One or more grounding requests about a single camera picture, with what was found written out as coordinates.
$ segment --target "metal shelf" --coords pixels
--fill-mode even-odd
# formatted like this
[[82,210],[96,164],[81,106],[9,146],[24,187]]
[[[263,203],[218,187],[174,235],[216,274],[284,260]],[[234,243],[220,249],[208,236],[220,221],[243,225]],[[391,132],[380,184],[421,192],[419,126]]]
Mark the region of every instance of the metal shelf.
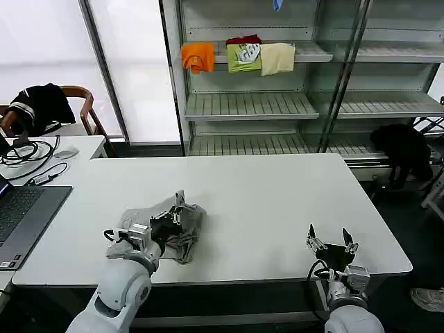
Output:
[[[296,47],[296,55],[294,62],[330,62],[333,59],[333,53],[322,50],[319,45],[303,41],[264,41],[264,44],[271,43],[287,43],[294,44]],[[226,64],[228,62],[227,46],[225,41],[214,42],[214,52],[216,54],[216,63]]]
[[297,134],[203,135],[194,137],[191,156],[310,153]]
[[[315,105],[328,109],[330,93],[313,94]],[[424,92],[347,92],[339,119],[443,117],[444,107]]]
[[[345,160],[381,159],[386,156],[375,150],[370,141],[371,133],[333,133],[326,153],[338,153]],[[318,134],[303,135],[304,141],[311,147],[319,144]]]
[[315,119],[319,113],[302,92],[190,94],[189,121]]
[[362,42],[357,62],[444,62],[444,44],[419,42]]

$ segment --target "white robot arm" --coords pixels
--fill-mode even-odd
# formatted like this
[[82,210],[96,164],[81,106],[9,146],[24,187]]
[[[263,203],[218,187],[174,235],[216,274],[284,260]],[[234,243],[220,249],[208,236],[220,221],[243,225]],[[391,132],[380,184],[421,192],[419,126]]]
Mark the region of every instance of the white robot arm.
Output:
[[345,246],[324,244],[316,238],[312,225],[307,238],[307,245],[324,266],[315,275],[328,280],[327,305],[332,312],[324,332],[384,333],[379,319],[367,311],[365,290],[370,273],[364,267],[351,265],[358,243],[353,243],[352,236],[345,229],[343,238]]
[[148,298],[151,279],[146,268],[126,259],[111,259],[99,287],[68,333],[127,333]]
[[150,219],[150,225],[106,230],[112,240],[107,266],[86,309],[79,313],[67,333],[128,333],[139,307],[151,291],[151,276],[159,266],[168,238],[182,233],[180,215],[194,210],[176,194],[175,205]]

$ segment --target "white table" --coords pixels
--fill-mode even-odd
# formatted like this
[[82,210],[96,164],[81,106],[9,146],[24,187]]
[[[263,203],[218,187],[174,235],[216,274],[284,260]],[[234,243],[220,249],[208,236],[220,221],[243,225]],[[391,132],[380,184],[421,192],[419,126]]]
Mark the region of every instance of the white table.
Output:
[[345,162],[336,154],[92,160],[20,271],[22,286],[97,285],[108,241],[128,208],[184,189],[209,215],[195,260],[163,259],[155,284],[229,284],[306,278],[310,223],[327,243],[342,227],[359,242],[354,261],[373,275],[412,265]]
[[[55,137],[38,137],[38,138],[31,138],[30,140],[33,139],[46,141],[51,145],[54,145],[56,142]],[[9,142],[9,144],[12,144],[13,139],[7,139],[7,141]],[[56,150],[56,152],[63,151],[66,148],[73,146],[79,150],[79,153],[76,156],[69,158],[67,160],[58,160],[53,157],[36,173],[42,172],[59,162],[66,162],[68,163],[69,168],[59,177],[55,178],[53,182],[48,183],[48,185],[74,185],[76,182],[75,179],[77,178],[77,175],[81,174],[82,170],[87,168],[87,163],[89,162],[90,159],[97,158],[102,155],[106,156],[103,148],[104,143],[105,143],[105,138],[102,136],[61,137],[60,145],[59,148]],[[41,161],[29,162],[19,168],[11,168],[11,167],[6,167],[4,165],[0,165],[0,174],[6,178],[19,176],[21,174],[24,174],[32,170],[39,163],[41,163]],[[12,184],[22,185],[30,177],[32,177],[32,175],[29,175],[28,177],[19,180],[14,180],[12,181]],[[6,291],[10,290],[11,288],[10,282],[12,280],[13,275],[14,272],[0,272],[0,289]],[[0,311],[2,310],[2,307],[5,305],[7,300],[8,296],[0,293]]]

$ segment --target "laptop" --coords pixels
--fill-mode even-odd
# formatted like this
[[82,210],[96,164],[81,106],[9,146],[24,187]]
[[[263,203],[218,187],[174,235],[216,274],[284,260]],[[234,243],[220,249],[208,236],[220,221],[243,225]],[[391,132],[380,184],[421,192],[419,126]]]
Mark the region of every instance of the laptop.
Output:
[[12,186],[0,176],[0,271],[16,271],[71,193],[68,186]]

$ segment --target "white shoe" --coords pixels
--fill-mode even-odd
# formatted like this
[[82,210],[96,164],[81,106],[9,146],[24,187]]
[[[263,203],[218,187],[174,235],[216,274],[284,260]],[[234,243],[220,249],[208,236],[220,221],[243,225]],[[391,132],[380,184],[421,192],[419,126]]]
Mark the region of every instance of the white shoe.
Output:
[[444,312],[444,288],[439,290],[412,288],[410,289],[410,297],[421,309]]

